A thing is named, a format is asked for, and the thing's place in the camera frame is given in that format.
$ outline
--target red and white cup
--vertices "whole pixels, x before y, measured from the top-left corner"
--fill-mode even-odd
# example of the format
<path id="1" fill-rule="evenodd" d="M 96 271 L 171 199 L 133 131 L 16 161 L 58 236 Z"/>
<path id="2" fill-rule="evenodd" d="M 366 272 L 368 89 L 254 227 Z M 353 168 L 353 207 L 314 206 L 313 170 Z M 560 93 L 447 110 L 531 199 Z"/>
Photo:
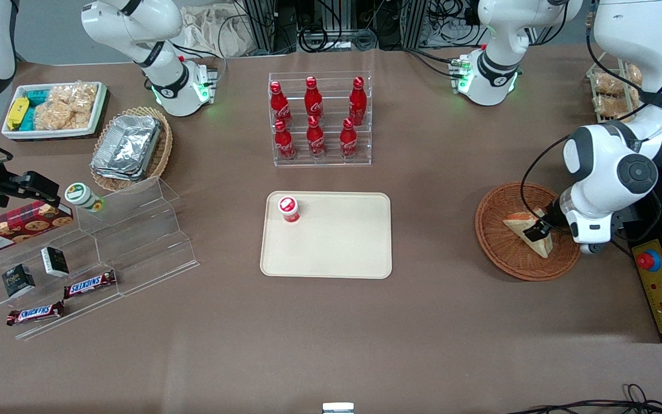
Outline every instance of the red and white cup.
<path id="1" fill-rule="evenodd" d="M 278 201 L 278 209 L 288 223 L 294 223 L 300 218 L 300 214 L 298 214 L 298 200 L 295 197 L 287 195 L 281 198 Z"/>

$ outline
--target cookie box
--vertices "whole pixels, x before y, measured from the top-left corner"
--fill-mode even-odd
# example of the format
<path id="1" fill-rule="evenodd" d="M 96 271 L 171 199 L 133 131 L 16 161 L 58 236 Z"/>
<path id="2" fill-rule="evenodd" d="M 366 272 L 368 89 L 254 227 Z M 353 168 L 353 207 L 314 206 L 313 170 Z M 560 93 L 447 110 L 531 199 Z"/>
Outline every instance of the cookie box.
<path id="1" fill-rule="evenodd" d="M 73 223 L 71 209 L 35 201 L 0 215 L 0 250 Z"/>
<path id="2" fill-rule="evenodd" d="M 102 82 L 87 81 L 97 85 L 97 97 L 95 97 L 94 106 L 91 108 L 91 117 L 88 121 L 86 128 L 77 129 L 57 129 L 56 131 L 12 131 L 5 122 L 2 123 L 2 135 L 6 136 L 12 141 L 50 141 L 57 139 L 73 139 L 73 138 L 94 138 L 92 135 L 99 128 L 99 121 L 101 120 L 103 109 L 105 109 L 105 101 L 107 99 L 107 87 Z M 14 95 L 11 98 L 7 113 L 9 113 L 11 106 L 14 105 L 17 98 L 25 97 L 29 91 L 50 90 L 53 86 L 71 85 L 71 83 L 44 83 L 40 85 L 23 85 L 18 86 Z"/>

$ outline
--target wicker basket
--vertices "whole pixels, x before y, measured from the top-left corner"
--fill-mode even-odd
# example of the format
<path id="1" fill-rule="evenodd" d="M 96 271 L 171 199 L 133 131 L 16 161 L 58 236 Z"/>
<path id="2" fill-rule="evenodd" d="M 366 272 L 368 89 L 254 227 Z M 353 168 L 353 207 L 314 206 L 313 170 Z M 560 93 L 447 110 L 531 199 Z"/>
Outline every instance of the wicker basket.
<path id="1" fill-rule="evenodd" d="M 545 209 L 556 197 L 546 187 L 525 185 L 525 199 L 533 209 Z M 484 196 L 476 209 L 475 228 L 476 238 L 489 259 L 508 274 L 526 281 L 548 281 L 568 272 L 579 259 L 579 246 L 568 234 L 551 231 L 553 250 L 548 259 L 543 259 L 502 222 L 508 214 L 524 211 L 520 182 L 503 184 Z"/>
<path id="2" fill-rule="evenodd" d="M 158 138 L 159 141 L 155 146 L 155 151 L 152 152 L 152 159 L 150 160 L 149 167 L 147 168 L 147 178 L 159 177 L 163 175 L 165 168 L 168 166 L 170 151 L 173 149 L 173 133 L 170 130 L 168 120 L 166 120 L 165 116 L 162 115 L 160 111 L 145 107 L 127 109 L 117 116 L 121 115 L 149 115 L 156 120 L 160 120 L 160 123 L 163 125 L 163 129 L 160 131 L 160 137 Z M 103 128 L 102 133 L 99 135 L 99 141 L 97 141 L 97 144 L 95 145 L 94 154 L 99 150 L 99 147 L 103 142 L 103 136 L 106 134 L 106 131 L 108 131 L 114 120 L 116 120 L 117 116 L 112 118 L 107 126 Z M 99 187 L 107 189 L 108 191 L 119 191 L 121 189 L 126 189 L 126 187 L 129 187 L 132 184 L 135 184 L 133 181 L 116 180 L 115 178 L 102 177 L 95 173 L 93 170 L 91 171 L 91 175 L 94 177 L 94 180 L 97 182 L 97 184 L 99 184 Z"/>

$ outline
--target jar lid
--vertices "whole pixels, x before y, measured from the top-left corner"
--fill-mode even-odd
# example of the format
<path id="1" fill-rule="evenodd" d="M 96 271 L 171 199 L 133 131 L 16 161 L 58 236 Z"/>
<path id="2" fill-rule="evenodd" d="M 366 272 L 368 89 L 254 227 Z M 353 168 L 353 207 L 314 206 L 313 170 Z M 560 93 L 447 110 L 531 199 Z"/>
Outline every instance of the jar lid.
<path id="1" fill-rule="evenodd" d="M 91 189 L 84 183 L 72 183 L 66 188 L 66 200 L 75 205 L 84 204 L 91 197 Z"/>
<path id="2" fill-rule="evenodd" d="M 284 216 L 291 216 L 298 212 L 298 202 L 295 197 L 285 196 L 279 200 L 278 208 Z"/>

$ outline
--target aluminum foil container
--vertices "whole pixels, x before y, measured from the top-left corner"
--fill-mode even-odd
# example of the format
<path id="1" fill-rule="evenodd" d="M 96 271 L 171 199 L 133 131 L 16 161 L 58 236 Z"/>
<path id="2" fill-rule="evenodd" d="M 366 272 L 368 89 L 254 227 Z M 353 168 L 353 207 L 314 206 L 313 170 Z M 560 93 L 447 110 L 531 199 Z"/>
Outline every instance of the aluminum foil container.
<path id="1" fill-rule="evenodd" d="M 144 179 L 161 128 L 160 121 L 152 116 L 118 116 L 103 136 L 90 167 L 107 178 Z"/>

